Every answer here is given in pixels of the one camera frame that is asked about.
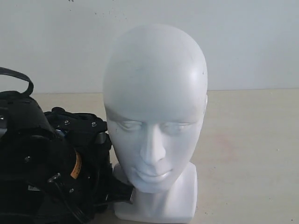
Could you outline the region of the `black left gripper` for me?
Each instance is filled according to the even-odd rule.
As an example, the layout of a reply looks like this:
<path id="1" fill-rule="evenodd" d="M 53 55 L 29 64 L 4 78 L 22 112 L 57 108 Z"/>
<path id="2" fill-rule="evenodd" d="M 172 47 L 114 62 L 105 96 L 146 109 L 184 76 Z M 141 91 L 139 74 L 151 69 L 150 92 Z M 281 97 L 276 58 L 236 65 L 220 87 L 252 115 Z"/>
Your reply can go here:
<path id="1" fill-rule="evenodd" d="M 95 114 L 71 113 L 61 107 L 45 112 L 45 117 L 75 151 L 70 178 L 77 186 L 71 189 L 90 203 L 106 204 L 112 178 L 107 123 Z"/>

